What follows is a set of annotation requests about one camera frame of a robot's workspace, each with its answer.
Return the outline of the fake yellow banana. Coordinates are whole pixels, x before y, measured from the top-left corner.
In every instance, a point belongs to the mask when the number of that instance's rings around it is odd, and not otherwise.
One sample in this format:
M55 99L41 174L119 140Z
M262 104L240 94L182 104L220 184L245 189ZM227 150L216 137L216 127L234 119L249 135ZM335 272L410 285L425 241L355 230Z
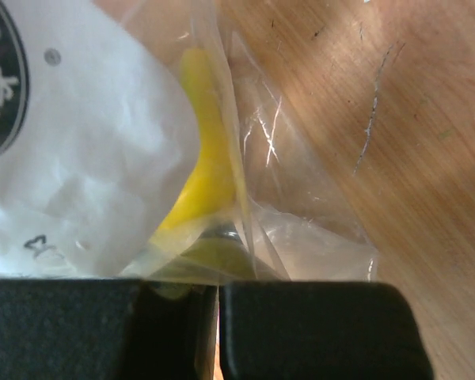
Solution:
M237 190L229 136L207 52L200 47L185 50L179 69L196 114L200 152L177 201L151 238L152 247L170 259L158 274L207 285L254 279L234 222Z

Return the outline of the clear zip top bag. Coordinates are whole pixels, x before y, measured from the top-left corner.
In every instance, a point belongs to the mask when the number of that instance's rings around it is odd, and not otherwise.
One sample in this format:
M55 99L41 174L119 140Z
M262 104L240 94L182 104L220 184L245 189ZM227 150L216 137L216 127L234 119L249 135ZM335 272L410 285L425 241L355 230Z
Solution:
M215 1L0 1L0 277L165 279L151 238L196 166L183 52L215 76L251 280L364 280L378 257Z

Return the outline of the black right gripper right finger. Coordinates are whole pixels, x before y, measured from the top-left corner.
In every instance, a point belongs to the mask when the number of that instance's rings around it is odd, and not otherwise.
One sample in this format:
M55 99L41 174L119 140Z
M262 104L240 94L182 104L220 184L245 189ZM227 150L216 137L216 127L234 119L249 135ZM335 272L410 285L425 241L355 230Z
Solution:
M385 283L235 282L219 290L226 379L432 379L410 305Z

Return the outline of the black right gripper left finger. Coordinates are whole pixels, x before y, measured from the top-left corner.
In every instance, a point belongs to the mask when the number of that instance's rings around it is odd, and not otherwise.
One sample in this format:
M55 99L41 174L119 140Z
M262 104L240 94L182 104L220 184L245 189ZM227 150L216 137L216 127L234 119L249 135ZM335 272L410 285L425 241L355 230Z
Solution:
M209 379L212 286L0 279L0 379Z

